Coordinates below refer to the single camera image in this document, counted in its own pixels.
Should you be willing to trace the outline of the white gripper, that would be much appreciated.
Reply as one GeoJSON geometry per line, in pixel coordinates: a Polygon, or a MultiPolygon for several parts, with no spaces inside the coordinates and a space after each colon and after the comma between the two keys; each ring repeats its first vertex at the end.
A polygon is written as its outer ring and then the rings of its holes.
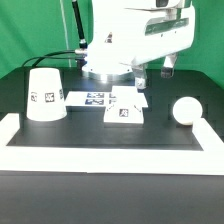
{"type": "Polygon", "coordinates": [[[143,64],[164,58],[162,78],[171,78],[177,54],[191,47],[195,30],[195,8],[176,4],[157,8],[128,8],[128,65],[137,89],[145,89],[143,64]]]}

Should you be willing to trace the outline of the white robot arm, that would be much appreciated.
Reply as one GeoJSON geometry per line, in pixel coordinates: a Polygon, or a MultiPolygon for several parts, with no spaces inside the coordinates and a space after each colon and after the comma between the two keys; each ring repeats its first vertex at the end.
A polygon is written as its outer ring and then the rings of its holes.
{"type": "Polygon", "coordinates": [[[179,52],[191,47],[195,30],[192,0],[92,0],[93,40],[83,75],[103,82],[133,79],[147,85],[146,65],[162,58],[170,78],[179,52]]]}

